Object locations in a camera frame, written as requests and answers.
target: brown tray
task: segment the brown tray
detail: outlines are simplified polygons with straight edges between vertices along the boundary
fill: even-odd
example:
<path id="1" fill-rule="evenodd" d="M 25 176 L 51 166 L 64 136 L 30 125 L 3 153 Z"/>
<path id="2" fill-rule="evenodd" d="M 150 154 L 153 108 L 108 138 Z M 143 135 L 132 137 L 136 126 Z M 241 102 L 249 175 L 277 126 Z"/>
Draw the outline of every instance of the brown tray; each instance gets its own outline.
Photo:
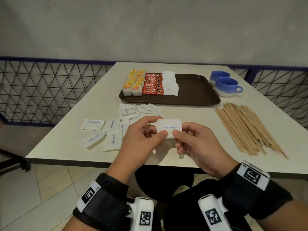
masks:
<path id="1" fill-rule="evenodd" d="M 119 98 L 127 103 L 153 103 L 171 105 L 213 106 L 220 103 L 220 98 L 207 81 L 198 74 L 175 74 L 179 85 L 179 95 L 152 95 L 123 96 L 121 90 Z"/>

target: gray wall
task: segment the gray wall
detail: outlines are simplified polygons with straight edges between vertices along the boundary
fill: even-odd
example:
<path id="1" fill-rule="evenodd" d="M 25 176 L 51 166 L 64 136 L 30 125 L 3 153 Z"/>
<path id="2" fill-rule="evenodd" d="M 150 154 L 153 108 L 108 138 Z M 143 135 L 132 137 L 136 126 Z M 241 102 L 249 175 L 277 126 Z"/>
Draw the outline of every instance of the gray wall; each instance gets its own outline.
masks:
<path id="1" fill-rule="evenodd" d="M 308 66 L 308 0 L 0 0 L 0 55 Z"/>

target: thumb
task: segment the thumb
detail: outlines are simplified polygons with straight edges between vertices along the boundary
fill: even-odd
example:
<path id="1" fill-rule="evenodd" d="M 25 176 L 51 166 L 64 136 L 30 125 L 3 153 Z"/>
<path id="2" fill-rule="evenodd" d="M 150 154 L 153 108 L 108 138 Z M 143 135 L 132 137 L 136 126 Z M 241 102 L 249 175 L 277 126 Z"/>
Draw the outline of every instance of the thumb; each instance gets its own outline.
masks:
<path id="1" fill-rule="evenodd" d="M 187 134 L 185 131 L 181 132 L 181 131 L 178 131 L 178 130 L 174 130 L 172 132 L 172 134 L 179 141 L 186 143 L 189 146 L 194 145 L 194 143 L 196 142 L 196 137 Z"/>
<path id="2" fill-rule="evenodd" d="M 152 148 L 156 148 L 166 137 L 168 136 L 167 131 L 160 131 L 156 135 L 148 138 Z"/>

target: white table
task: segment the white table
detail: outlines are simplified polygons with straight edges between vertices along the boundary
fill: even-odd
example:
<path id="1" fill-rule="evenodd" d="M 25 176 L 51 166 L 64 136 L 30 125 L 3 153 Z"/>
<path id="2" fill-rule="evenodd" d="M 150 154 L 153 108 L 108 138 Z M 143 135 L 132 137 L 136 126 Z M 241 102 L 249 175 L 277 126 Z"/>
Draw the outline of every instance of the white table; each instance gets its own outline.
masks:
<path id="1" fill-rule="evenodd" d="M 32 163 L 108 167 L 118 152 L 103 152 L 103 142 L 92 150 L 87 150 L 80 144 L 80 139 L 89 131 L 81 131 L 80 126 L 86 118 L 106 120 L 118 116 L 121 103 L 119 93 L 126 75 L 132 69 L 145 69 L 152 73 L 162 73 L 167 70 L 175 73 L 200 74 L 207 80 L 213 70 L 230 73 L 244 91 L 238 97 L 221 98 L 221 103 L 233 102 L 249 106 L 286 152 L 289 160 L 269 148 L 266 148 L 267 155 L 259 154 L 258 157 L 249 157 L 248 154 L 240 152 L 213 107 L 164 106 L 163 113 L 166 118 L 179 118 L 182 122 L 193 121 L 210 127 L 225 150 L 239 162 L 247 160 L 277 177 L 308 179 L 308 131 L 226 66 L 118 62 L 28 154 L 27 158 Z M 151 155 L 146 164 L 197 168 L 187 155 L 179 159 L 175 148 L 171 148 L 169 152 Z"/>

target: blue and white mug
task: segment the blue and white mug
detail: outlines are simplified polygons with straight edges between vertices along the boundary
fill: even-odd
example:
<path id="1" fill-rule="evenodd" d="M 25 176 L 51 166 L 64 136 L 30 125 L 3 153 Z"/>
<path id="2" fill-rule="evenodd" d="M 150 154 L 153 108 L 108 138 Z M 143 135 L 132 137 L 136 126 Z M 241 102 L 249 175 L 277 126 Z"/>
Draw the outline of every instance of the blue and white mug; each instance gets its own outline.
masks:
<path id="1" fill-rule="evenodd" d="M 227 73 L 227 72 L 221 71 L 221 70 L 214 70 L 214 71 L 212 71 L 211 77 L 210 77 L 210 84 L 211 84 L 212 86 L 214 86 L 216 80 L 217 80 L 218 78 L 221 78 L 221 77 L 230 78 L 230 74 Z"/>
<path id="2" fill-rule="evenodd" d="M 243 88 L 233 78 L 220 77 L 216 80 L 214 90 L 219 96 L 231 96 L 234 93 L 241 93 Z"/>

